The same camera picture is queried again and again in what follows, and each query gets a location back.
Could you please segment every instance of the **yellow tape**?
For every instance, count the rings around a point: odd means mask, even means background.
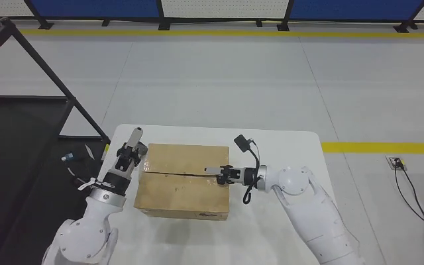
[[[324,153],[424,154],[418,142],[322,142]]]
[[[265,36],[324,38],[424,38],[424,33],[382,32],[296,32],[265,30],[39,30],[22,29],[26,35],[51,36]]]

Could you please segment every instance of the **blue panel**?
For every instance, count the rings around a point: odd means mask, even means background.
[[[291,19],[408,19],[422,0],[294,0]]]
[[[32,0],[45,17],[159,17],[156,0]]]

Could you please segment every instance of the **power outlet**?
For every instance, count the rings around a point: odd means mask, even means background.
[[[389,166],[392,170],[395,170],[395,168],[396,168],[396,170],[401,170],[401,168],[399,166],[396,167],[396,160],[397,159],[399,159],[400,162],[402,162],[404,170],[405,171],[407,170],[405,161],[403,161],[402,157],[400,157],[400,156],[386,156],[386,159],[387,159],[387,162],[389,163]]]

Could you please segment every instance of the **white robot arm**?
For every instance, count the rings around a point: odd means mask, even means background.
[[[117,160],[106,176],[91,178],[78,189],[91,188],[84,216],[65,221],[44,255],[42,264],[104,264],[107,265],[118,240],[118,230],[111,229],[109,216],[123,210],[125,192],[134,167],[147,153],[139,142],[142,129],[135,128],[128,142],[118,150]]]
[[[235,139],[238,147],[246,152],[250,149],[252,140],[246,140],[243,135]],[[294,229],[315,255],[320,264],[326,265],[363,265],[365,264],[351,247],[345,226],[337,208],[324,188],[317,183],[312,171],[307,168],[283,168],[275,171],[269,166],[259,166],[256,159],[255,168],[206,168],[208,174],[217,175],[219,184],[240,183],[248,186],[243,202],[250,201],[250,191],[253,187],[266,193],[271,190],[277,195],[286,211]],[[301,195],[308,186],[314,195],[308,201],[290,204],[286,196]]]

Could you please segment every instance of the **black metal frame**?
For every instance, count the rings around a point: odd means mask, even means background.
[[[30,193],[32,186],[34,185],[36,177],[39,175],[44,159],[48,156],[51,146],[57,141],[58,135],[65,125],[66,120],[68,119],[72,109],[74,108],[75,101],[69,100],[67,97],[51,97],[51,96],[26,96],[26,95],[0,95],[0,103],[4,102],[34,102],[34,101],[45,101],[46,103],[61,103],[65,104],[64,113],[59,121],[59,123],[54,127],[54,130],[48,137],[47,143],[44,145],[44,148],[41,150],[40,154],[37,156],[34,164],[30,166],[31,171],[29,171],[29,178],[25,180],[23,188],[19,191],[17,199],[13,202],[11,209],[13,211],[9,213],[9,221],[5,223],[5,227],[0,230],[0,249],[2,248],[9,231],[13,228],[15,219],[21,214],[21,207],[25,204],[25,201]]]
[[[399,26],[394,26],[393,28],[399,33],[409,33],[407,27],[411,27],[413,30],[418,29],[418,26],[414,23],[414,18],[418,15],[418,13],[424,7],[424,0],[419,4],[413,14],[409,17],[407,21],[402,22]]]
[[[54,23],[49,23],[45,18],[40,16],[40,13],[37,11],[35,6],[32,4],[31,0],[24,0],[25,5],[29,8],[31,13],[33,13],[35,19],[40,23],[40,27],[38,29],[50,29]]]
[[[258,18],[243,18],[243,19],[230,19],[230,18],[173,18],[165,17],[162,8],[162,1],[156,0],[159,17],[41,17],[31,0],[24,0],[28,8],[34,14],[34,17],[13,17],[13,19],[36,19],[40,23],[39,29],[50,29],[53,23],[48,23],[46,20],[99,20],[103,21],[101,26],[107,27],[111,21],[130,21],[130,22],[146,22],[146,23],[159,23],[158,30],[169,30],[171,24],[175,23],[206,23],[206,22],[231,22],[231,21],[254,21],[257,27],[262,27],[262,21],[278,21],[278,19],[258,19]],[[311,21],[311,22],[346,22],[346,23],[401,23],[399,26],[394,26],[396,31],[408,33],[407,27],[417,29],[415,23],[424,23],[424,21],[414,21],[414,18],[424,7],[424,0],[415,10],[414,14],[406,21],[392,20],[392,19],[290,19],[295,0],[289,0],[286,13],[282,19],[281,24],[277,25],[278,31],[290,31],[289,21]]]
[[[284,15],[284,19],[280,25],[277,25],[278,31],[290,31],[288,23],[290,20],[290,15],[292,13],[293,5],[294,5],[294,0],[289,0],[289,3],[287,4],[286,13]]]
[[[31,56],[31,58],[41,67],[46,75],[54,82],[55,85],[62,91],[62,93],[72,102],[72,107],[76,109],[84,116],[84,118],[90,123],[90,125],[100,134],[101,138],[108,144],[111,142],[109,137],[103,132],[100,126],[94,121],[94,119],[88,114],[77,98],[71,93],[71,91],[65,86],[60,78],[53,72],[52,68],[48,66],[46,61],[38,54],[38,52],[31,46],[28,40],[18,30],[16,25],[8,18],[0,19],[0,46],[2,46],[11,36],[25,49],[25,51]]]

